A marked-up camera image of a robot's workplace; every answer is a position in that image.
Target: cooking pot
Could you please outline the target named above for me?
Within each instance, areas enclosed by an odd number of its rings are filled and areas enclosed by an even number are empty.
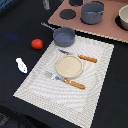
[[[41,23],[41,25],[48,27],[54,31],[53,39],[57,46],[59,47],[69,47],[75,42],[75,31],[71,28],[62,27],[55,29],[45,23]]]
[[[102,19],[104,13],[104,5],[96,2],[91,2],[84,4],[81,10],[81,19],[87,24],[99,23]]]
[[[119,10],[119,17],[121,25],[125,30],[128,30],[128,5],[122,7]]]

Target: fork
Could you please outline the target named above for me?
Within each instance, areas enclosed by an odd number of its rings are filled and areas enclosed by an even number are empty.
[[[61,78],[61,77],[59,77],[59,76],[57,76],[57,75],[52,74],[51,72],[46,71],[44,75],[45,75],[46,77],[52,79],[52,80],[61,80],[61,81],[63,81],[64,83],[70,84],[70,85],[75,86],[75,87],[77,87],[77,88],[85,89],[85,86],[84,86],[84,85],[79,84],[79,83],[76,83],[76,82],[71,81],[71,80],[68,80],[68,79],[65,79],[65,78]]]

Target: placemat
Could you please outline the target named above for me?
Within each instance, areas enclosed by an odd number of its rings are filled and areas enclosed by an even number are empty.
[[[76,31],[101,36],[104,38],[109,38],[121,42],[128,43],[128,31],[121,29],[118,24],[116,24],[116,17],[119,15],[119,10],[127,5],[127,3],[101,0],[104,4],[104,14],[102,20],[94,25],[85,24],[81,21],[81,9],[82,6],[71,6],[69,0],[64,0],[58,9],[49,18],[48,23],[61,26],[69,27]],[[65,20],[60,17],[60,12],[64,9],[72,9],[76,12],[76,16],[73,19]]]
[[[45,77],[45,71],[58,75],[55,63],[64,56],[58,48],[98,60],[97,63],[82,60],[82,74],[72,79],[84,84],[86,89]],[[66,48],[58,47],[52,41],[14,96],[82,128],[90,128],[113,48],[112,44],[80,36],[75,36],[75,43]]]

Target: small plate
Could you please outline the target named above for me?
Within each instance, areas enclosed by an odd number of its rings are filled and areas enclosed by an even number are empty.
[[[66,55],[56,63],[56,71],[63,78],[75,78],[83,71],[83,63],[80,58]]]

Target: round plate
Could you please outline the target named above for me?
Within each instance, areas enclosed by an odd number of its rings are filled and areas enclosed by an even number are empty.
[[[63,78],[74,78],[82,73],[83,63],[76,56],[66,55],[57,61],[56,71]]]
[[[64,9],[60,12],[60,17],[66,20],[73,19],[76,16],[76,12],[72,9]]]

